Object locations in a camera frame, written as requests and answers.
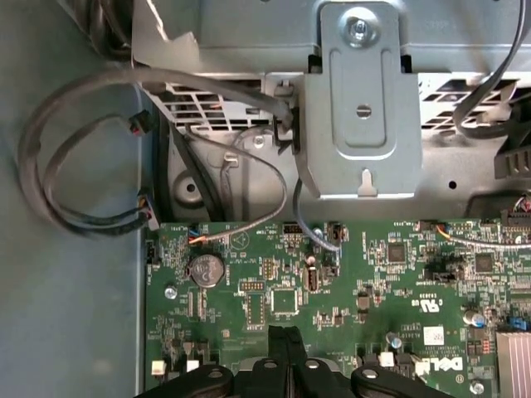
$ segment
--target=metal bracket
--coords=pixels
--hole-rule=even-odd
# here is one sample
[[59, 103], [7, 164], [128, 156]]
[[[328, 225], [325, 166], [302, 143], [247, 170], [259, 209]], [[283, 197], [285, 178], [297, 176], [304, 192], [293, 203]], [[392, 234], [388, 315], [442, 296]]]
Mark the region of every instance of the metal bracket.
[[300, 99], [304, 184], [320, 198], [358, 197], [368, 170], [378, 197], [411, 197], [421, 176], [418, 81], [402, 73], [398, 10], [328, 3], [320, 27], [323, 72], [305, 77]]

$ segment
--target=orange wire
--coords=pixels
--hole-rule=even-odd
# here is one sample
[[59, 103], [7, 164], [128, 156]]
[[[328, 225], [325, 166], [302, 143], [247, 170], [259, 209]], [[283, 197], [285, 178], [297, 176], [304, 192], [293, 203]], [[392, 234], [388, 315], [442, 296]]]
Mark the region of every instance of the orange wire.
[[206, 236], [199, 236], [198, 238], [194, 238], [192, 240], [188, 241], [189, 245], [193, 245], [194, 243], [204, 242], [207, 239]]
[[437, 232], [439, 232], [441, 235], [443, 235], [446, 239], [451, 239], [451, 236], [448, 235], [446, 232], [444, 232], [441, 228], [441, 226], [437, 226]]

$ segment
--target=label sticker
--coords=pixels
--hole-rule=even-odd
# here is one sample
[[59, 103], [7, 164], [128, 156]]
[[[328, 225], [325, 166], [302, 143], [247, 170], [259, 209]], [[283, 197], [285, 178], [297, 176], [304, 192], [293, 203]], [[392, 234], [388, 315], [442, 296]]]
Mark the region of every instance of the label sticker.
[[442, 326], [426, 326], [424, 329], [425, 346], [444, 346], [445, 329]]

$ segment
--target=green circuit board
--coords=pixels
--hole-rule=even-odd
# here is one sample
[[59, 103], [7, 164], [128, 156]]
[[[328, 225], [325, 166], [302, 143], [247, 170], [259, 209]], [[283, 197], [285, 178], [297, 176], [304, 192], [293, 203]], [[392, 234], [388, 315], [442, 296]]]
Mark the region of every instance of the green circuit board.
[[[466, 397], [476, 380], [482, 396], [499, 396], [495, 331], [508, 317], [529, 322], [531, 250], [464, 246], [424, 221], [314, 225], [341, 245], [338, 255], [283, 223], [188, 244], [190, 234], [234, 226], [165, 224], [147, 242], [146, 389], [178, 376], [190, 359], [236, 372], [242, 359], [266, 356], [267, 328], [279, 325], [297, 326], [308, 354], [335, 361], [345, 376], [380, 361], [382, 352], [411, 353], [430, 386]], [[497, 221], [448, 221], [446, 230], [490, 242], [529, 241], [526, 231]], [[222, 264], [213, 287], [190, 275], [202, 255]], [[167, 287], [175, 297], [166, 297]], [[467, 324], [467, 312], [483, 315], [485, 325]], [[398, 349], [386, 340], [390, 332], [402, 342]]]

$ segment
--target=heatsink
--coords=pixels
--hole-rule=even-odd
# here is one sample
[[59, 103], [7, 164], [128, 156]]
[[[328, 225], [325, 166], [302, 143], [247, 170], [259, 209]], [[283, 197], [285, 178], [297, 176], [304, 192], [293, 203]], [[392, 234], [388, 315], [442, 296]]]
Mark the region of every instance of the heatsink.
[[496, 333], [500, 396], [531, 396], [531, 333]]

